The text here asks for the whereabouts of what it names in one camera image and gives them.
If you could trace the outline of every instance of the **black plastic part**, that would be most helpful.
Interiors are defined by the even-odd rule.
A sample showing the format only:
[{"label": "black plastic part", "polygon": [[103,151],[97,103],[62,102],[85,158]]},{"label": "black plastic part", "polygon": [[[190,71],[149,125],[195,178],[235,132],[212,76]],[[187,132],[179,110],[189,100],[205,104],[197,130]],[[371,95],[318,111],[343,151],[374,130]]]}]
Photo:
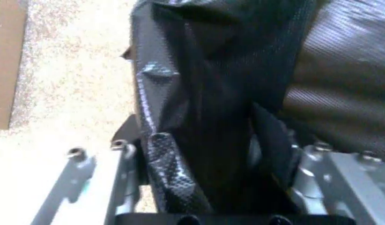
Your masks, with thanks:
[{"label": "black plastic part", "polygon": [[340,216],[210,216],[183,214],[124,214],[115,225],[355,225],[353,219]]},{"label": "black plastic part", "polygon": [[133,144],[137,149],[137,169],[139,176],[139,185],[148,185],[147,163],[144,158],[144,153],[141,148],[140,130],[138,128],[135,114],[130,115],[121,127],[116,131],[112,137],[112,141],[126,140]]}]

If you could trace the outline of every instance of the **gray metal frame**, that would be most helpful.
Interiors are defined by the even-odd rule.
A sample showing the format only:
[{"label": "gray metal frame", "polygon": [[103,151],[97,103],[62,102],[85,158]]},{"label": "gray metal frame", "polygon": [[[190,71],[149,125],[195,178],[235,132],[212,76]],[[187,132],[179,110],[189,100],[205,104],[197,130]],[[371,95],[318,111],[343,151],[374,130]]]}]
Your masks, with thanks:
[{"label": "gray metal frame", "polygon": [[81,148],[69,151],[69,161],[41,205],[32,225],[48,225],[67,198],[77,204],[78,197],[89,180],[83,197],[89,206],[85,224],[112,225],[118,214],[133,212],[139,200],[136,148],[125,140],[116,140],[111,150],[95,157],[87,157]]},{"label": "gray metal frame", "polygon": [[306,147],[291,198],[308,214],[337,214],[360,225],[384,225],[385,163],[366,154]]}]

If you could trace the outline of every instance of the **beige carpet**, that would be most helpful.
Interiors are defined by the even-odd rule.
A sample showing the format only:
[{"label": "beige carpet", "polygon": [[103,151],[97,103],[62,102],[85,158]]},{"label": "beige carpet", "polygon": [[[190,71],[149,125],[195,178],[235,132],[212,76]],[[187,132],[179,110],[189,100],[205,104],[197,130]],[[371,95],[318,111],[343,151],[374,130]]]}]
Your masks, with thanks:
[{"label": "beige carpet", "polygon": [[[74,146],[108,150],[134,111],[132,68],[119,57],[133,3],[30,0],[10,129],[0,130],[0,204],[14,204],[5,194],[22,188],[8,183],[20,162],[49,166]],[[148,187],[142,196],[137,211],[155,211]]]}]

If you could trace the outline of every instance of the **black fabric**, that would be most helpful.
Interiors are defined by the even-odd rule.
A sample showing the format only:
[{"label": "black fabric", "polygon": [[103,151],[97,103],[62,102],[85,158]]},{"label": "black fabric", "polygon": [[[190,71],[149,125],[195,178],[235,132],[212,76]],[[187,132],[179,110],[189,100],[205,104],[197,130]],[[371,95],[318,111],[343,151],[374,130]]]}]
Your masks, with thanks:
[{"label": "black fabric", "polygon": [[385,161],[385,1],[318,1],[284,101],[336,150]]},{"label": "black fabric", "polygon": [[[247,165],[253,127],[262,123],[251,124],[252,104],[269,115],[280,110],[313,6],[312,0],[136,4],[130,53],[137,114],[160,212],[251,213],[258,201],[273,201],[269,193],[279,194]],[[276,148],[266,156],[285,153],[286,143],[271,144],[287,135],[279,131],[285,132],[259,135],[267,143],[261,148]],[[271,160],[288,163],[294,155]],[[272,169],[278,182],[289,182],[283,165]],[[282,206],[275,202],[267,211]]]}]

